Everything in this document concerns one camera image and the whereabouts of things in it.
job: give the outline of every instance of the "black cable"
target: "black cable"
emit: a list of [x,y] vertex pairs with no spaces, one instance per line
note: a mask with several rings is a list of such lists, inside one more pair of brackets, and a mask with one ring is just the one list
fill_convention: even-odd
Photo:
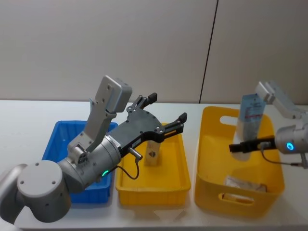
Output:
[[279,165],[292,165],[292,163],[279,162],[279,161],[273,161],[273,160],[269,160],[269,159],[267,159],[267,158],[264,156],[264,150],[263,150],[263,148],[261,149],[261,154],[262,154],[263,158],[264,158],[266,161],[268,161],[268,162],[270,162],[270,163],[272,163],[272,164],[279,164]]
[[139,176],[139,165],[138,162],[136,162],[136,167],[137,167],[137,175],[135,177],[132,177],[122,166],[117,165],[116,167],[118,167],[119,169],[121,169],[123,172],[125,172],[125,174],[131,178],[132,180],[135,180],[138,178]]
[[264,158],[266,161],[268,161],[268,162],[270,162],[270,163],[272,163],[272,164],[278,164],[278,165],[290,165],[290,166],[296,166],[296,167],[300,167],[300,166],[301,166],[301,163],[287,163],[287,162],[279,162],[279,161],[273,161],[273,160],[267,159],[267,158],[265,157],[265,155],[264,155],[264,145],[262,145],[262,143],[261,143],[260,145],[261,145],[261,149],[260,149],[261,154],[262,154],[263,158]]

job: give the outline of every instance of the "blue led ring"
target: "blue led ring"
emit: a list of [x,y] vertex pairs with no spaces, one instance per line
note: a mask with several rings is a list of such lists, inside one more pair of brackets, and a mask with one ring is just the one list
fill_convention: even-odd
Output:
[[294,146],[291,142],[287,143],[287,149],[289,149],[290,151],[294,150]]

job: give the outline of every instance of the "cable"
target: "cable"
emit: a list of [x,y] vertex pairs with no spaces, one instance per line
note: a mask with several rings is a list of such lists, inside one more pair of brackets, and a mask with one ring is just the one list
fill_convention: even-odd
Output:
[[138,176],[139,176],[139,165],[138,165],[138,162],[136,162],[137,175],[136,175],[135,177],[132,177],[122,166],[117,165],[116,168],[117,168],[117,167],[118,167],[119,169],[121,169],[123,172],[125,172],[125,174],[126,174],[129,178],[131,178],[132,180],[137,179]]
[[260,143],[260,151],[261,151],[261,154],[263,156],[263,158],[272,163],[272,164],[278,164],[278,165],[290,165],[290,166],[296,166],[296,167],[300,167],[301,166],[301,163],[287,163],[287,162],[279,162],[279,161],[273,161],[273,160],[269,160],[265,157],[264,155],[264,148],[268,147],[269,145],[269,142],[262,142]]

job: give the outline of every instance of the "basket handle hole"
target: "basket handle hole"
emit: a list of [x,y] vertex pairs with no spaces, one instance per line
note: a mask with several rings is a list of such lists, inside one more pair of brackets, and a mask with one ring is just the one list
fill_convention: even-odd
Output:
[[251,206],[255,203],[255,200],[251,197],[236,195],[236,194],[231,194],[231,193],[220,193],[218,195],[218,198],[221,201],[235,203],[239,205]]
[[222,116],[219,121],[222,124],[226,124],[226,125],[232,125],[232,126],[236,126],[237,124],[237,117],[232,117],[232,116]]

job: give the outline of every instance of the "metal bracket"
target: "metal bracket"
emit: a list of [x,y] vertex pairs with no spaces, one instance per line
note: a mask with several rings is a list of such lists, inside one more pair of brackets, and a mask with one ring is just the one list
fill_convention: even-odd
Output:
[[285,118],[301,119],[307,116],[307,112],[296,107],[275,81],[259,82],[256,93],[266,103],[273,104]]
[[109,124],[117,112],[123,112],[132,88],[122,80],[104,76],[84,130],[68,145],[68,157],[76,164],[87,160],[87,153],[92,152],[102,141]]

